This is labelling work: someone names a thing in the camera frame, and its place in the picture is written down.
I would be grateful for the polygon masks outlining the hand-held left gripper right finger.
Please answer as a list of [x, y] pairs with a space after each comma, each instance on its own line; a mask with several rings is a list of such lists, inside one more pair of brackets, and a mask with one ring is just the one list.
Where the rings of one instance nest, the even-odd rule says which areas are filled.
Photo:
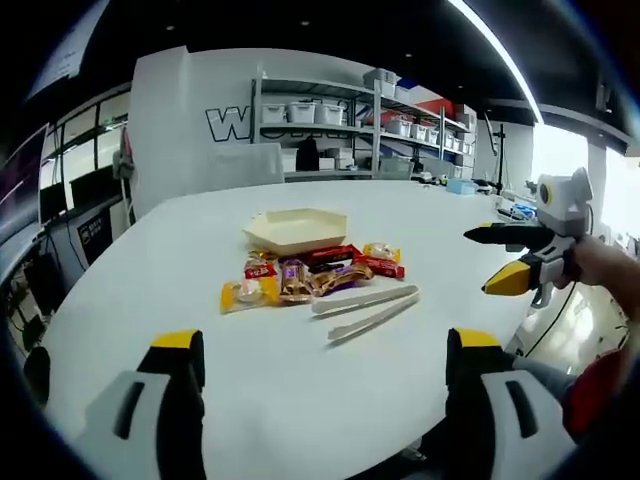
[[446, 479], [546, 479], [575, 450], [560, 403], [490, 334], [451, 328]]

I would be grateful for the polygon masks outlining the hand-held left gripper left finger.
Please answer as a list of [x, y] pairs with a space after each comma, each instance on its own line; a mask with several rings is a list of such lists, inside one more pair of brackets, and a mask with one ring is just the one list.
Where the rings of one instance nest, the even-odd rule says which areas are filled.
[[203, 334], [163, 334], [85, 411], [75, 447], [101, 479], [204, 479]]

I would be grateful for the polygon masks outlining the person's right hand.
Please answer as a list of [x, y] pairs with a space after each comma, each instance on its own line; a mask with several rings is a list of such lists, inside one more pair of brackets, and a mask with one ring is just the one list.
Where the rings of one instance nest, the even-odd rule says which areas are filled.
[[565, 288], [570, 282], [601, 286], [622, 305], [636, 295], [638, 264], [613, 246], [593, 236], [582, 237], [571, 255], [573, 267], [554, 286]]

